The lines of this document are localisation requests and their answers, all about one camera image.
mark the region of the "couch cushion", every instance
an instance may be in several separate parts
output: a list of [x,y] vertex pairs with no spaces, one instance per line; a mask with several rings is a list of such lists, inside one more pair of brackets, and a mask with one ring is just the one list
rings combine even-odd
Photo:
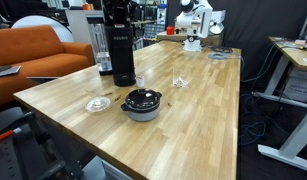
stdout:
[[89,67],[89,61],[85,56],[62,53],[16,65],[22,66],[17,74],[0,77],[0,105],[14,101],[14,93],[38,85],[28,76],[60,77]]
[[64,52],[51,26],[0,30],[0,65],[9,65]]

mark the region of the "black curtain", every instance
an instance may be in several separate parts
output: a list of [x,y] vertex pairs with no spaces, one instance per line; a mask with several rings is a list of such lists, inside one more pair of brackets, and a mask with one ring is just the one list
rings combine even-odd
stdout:
[[[174,25],[181,13],[179,2],[168,1],[167,25]],[[241,79],[256,77],[272,46],[269,36],[296,39],[307,17],[307,0],[209,0],[209,4],[213,10],[226,10],[223,46],[242,50]],[[259,82],[267,83],[277,59]]]

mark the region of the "small glass dish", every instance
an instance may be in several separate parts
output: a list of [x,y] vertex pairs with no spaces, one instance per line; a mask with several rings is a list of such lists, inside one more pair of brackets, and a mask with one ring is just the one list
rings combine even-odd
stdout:
[[95,97],[85,105],[85,109],[89,112],[99,112],[110,107],[110,104],[111,100],[109,98]]

